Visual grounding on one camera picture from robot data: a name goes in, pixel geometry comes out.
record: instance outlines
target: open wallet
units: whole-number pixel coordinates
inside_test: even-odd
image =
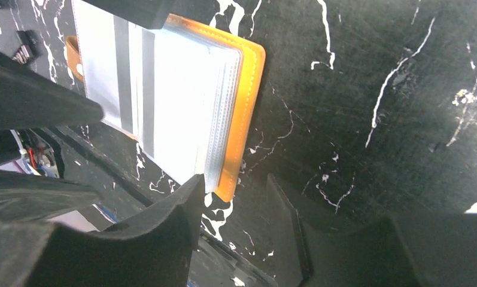
[[[173,14],[148,30],[72,2],[77,44],[66,39],[68,66],[103,107],[103,122],[136,139],[175,181],[203,173],[207,193],[233,199],[263,47]]]

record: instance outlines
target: marble tabletop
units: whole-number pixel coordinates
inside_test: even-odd
[[[0,8],[0,50],[12,53],[15,30],[35,31],[32,69],[84,95],[65,63],[70,0],[13,3]],[[477,212],[477,1],[178,0],[172,11],[267,52],[235,197],[205,200],[204,229],[230,250],[275,274],[268,173],[360,223],[389,212]],[[177,188],[119,132],[71,129],[150,200]],[[67,178],[113,193],[115,182],[95,182],[72,162]],[[108,207],[118,218],[142,209],[127,202],[137,207]]]

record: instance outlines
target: orange edge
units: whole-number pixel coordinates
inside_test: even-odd
[[[222,30],[171,14],[168,21],[185,26],[199,34],[204,34],[216,41],[226,43],[243,52],[244,60],[239,77],[235,109],[231,120],[226,155],[219,185],[215,193],[225,202],[233,199],[238,173],[244,155],[247,133],[251,124],[254,104],[256,103],[259,84],[265,65],[265,49],[256,43],[231,35]]]

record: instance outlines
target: gray stripe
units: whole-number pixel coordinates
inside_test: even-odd
[[[154,44],[155,34],[142,33],[143,50],[143,149],[154,156]]]
[[[119,85],[120,121],[122,129],[132,133],[132,102],[130,98],[129,23],[117,16],[115,26],[115,49],[117,56],[117,79]]]

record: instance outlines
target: brown leather strap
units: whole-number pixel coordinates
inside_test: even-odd
[[[67,67],[80,81],[83,81],[83,65],[81,64],[78,39],[76,36],[67,36],[65,44],[67,46]]]

